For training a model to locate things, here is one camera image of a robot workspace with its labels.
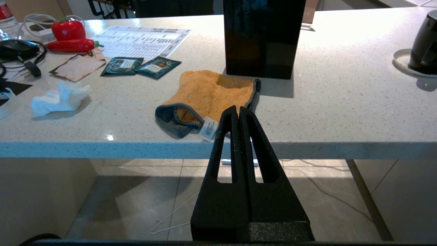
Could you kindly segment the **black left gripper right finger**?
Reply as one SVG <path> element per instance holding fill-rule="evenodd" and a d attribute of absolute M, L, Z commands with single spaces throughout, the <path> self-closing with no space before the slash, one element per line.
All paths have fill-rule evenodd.
<path fill-rule="evenodd" d="M 256 115 L 241 107 L 239 122 L 251 221 L 309 223 Z"/>

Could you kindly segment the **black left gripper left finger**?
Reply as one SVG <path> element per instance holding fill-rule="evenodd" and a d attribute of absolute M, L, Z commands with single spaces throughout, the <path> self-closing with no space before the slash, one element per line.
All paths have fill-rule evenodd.
<path fill-rule="evenodd" d="M 224 138 L 230 133 L 231 183 L 220 183 Z M 220 118 L 209 165 L 191 217 L 194 241 L 243 241 L 249 222 L 246 179 L 236 106 L 226 109 Z"/>

